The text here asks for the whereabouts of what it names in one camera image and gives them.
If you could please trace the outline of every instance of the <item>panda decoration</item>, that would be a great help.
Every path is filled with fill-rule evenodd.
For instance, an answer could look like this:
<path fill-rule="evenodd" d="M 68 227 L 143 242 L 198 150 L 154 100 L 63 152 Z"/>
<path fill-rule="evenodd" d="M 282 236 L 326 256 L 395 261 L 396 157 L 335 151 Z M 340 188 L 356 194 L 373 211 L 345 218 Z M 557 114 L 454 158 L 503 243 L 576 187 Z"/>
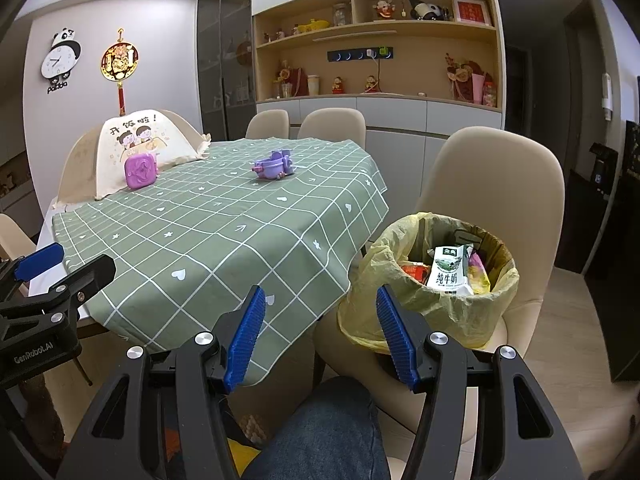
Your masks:
<path fill-rule="evenodd" d="M 404 1 L 402 0 L 402 15 L 406 15 L 404 10 Z M 431 21 L 444 21 L 445 13 L 441 6 L 435 4 L 426 4 L 421 0 L 409 0 L 411 5 L 410 15 L 414 20 L 431 20 Z"/>
<path fill-rule="evenodd" d="M 63 28 L 53 36 L 53 43 L 42 62 L 42 76 L 49 80 L 50 90 L 66 86 L 66 79 L 80 57 L 80 44 L 74 40 L 74 32 Z"/>

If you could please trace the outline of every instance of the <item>white table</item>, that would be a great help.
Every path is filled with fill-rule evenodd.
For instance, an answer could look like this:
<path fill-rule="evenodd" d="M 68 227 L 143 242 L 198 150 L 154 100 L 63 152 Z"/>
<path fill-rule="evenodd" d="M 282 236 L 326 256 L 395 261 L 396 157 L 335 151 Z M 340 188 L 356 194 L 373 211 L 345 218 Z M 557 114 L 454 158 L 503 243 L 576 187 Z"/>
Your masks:
<path fill-rule="evenodd" d="M 76 207 L 79 207 L 82 205 L 82 203 L 79 203 L 79 204 L 66 205 L 66 206 L 61 206 L 59 208 L 55 208 L 54 204 L 56 203 L 57 200 L 58 200 L 58 197 L 55 197 L 51 201 L 51 204 L 49 205 L 49 209 L 47 209 L 47 214 L 44 217 L 44 223 L 40 231 L 40 237 L 38 238 L 38 245 L 37 245 L 38 249 L 44 248 L 48 245 L 51 245 L 53 242 L 55 242 L 53 237 L 53 227 L 52 227 L 53 215 L 55 215 L 56 213 L 62 213 L 65 211 L 72 211 Z M 45 294 L 46 292 L 49 291 L 49 287 L 51 285 L 59 282 L 67 275 L 68 275 L 68 272 L 66 272 L 64 264 L 60 263 L 54 267 L 51 267 L 49 270 L 47 270 L 46 272 L 43 272 L 41 275 L 37 276 L 36 278 L 33 278 L 29 282 L 29 296 Z M 78 320 L 78 328 L 95 323 L 94 319 L 91 316 L 89 316 L 89 312 L 84 307 L 84 305 L 78 308 L 78 312 L 80 313 L 80 319 Z"/>

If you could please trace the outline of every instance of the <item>green checkered tablecloth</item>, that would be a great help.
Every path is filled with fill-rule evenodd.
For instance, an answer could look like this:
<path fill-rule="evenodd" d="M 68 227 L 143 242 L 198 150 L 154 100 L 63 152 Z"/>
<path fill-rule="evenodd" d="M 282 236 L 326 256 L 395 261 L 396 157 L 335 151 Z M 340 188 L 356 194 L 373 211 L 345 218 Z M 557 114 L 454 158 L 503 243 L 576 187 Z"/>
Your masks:
<path fill-rule="evenodd" d="M 257 180 L 251 161 L 289 148 L 295 175 Z M 384 181 L 354 142 L 218 142 L 206 160 L 162 172 L 53 217 L 72 271 L 99 254 L 116 278 L 87 303 L 109 330 L 151 351 L 176 348 L 238 308 L 252 285 L 267 297 L 247 370 L 259 382 L 349 287 L 353 257 L 388 208 Z"/>

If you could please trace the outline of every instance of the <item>food cover tent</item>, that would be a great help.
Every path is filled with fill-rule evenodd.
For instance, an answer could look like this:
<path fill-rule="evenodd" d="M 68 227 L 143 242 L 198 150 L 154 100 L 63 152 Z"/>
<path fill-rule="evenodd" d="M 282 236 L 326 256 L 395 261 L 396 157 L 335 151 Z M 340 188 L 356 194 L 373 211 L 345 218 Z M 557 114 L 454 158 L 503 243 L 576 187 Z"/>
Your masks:
<path fill-rule="evenodd" d="M 155 153 L 158 170 L 204 158 L 209 142 L 178 114 L 142 110 L 85 133 L 66 158 L 56 205 L 101 200 L 127 187 L 124 162 Z"/>

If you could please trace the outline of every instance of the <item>yellow garbage bag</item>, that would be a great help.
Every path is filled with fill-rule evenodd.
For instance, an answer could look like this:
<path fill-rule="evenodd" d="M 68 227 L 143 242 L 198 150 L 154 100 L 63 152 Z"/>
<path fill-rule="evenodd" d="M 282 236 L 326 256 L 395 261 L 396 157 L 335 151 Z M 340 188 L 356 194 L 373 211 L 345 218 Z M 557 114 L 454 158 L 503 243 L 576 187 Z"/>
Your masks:
<path fill-rule="evenodd" d="M 427 250 L 474 241 L 491 291 L 457 296 L 429 288 L 406 274 L 402 261 L 428 261 Z M 376 315 L 376 292 L 389 283 L 398 301 L 420 312 L 433 330 L 446 332 L 468 348 L 480 348 L 518 289 L 519 275 L 511 253 L 484 229 L 447 216 L 417 213 L 387 227 L 362 259 L 351 289 L 338 306 L 338 325 L 350 341 L 389 353 Z"/>

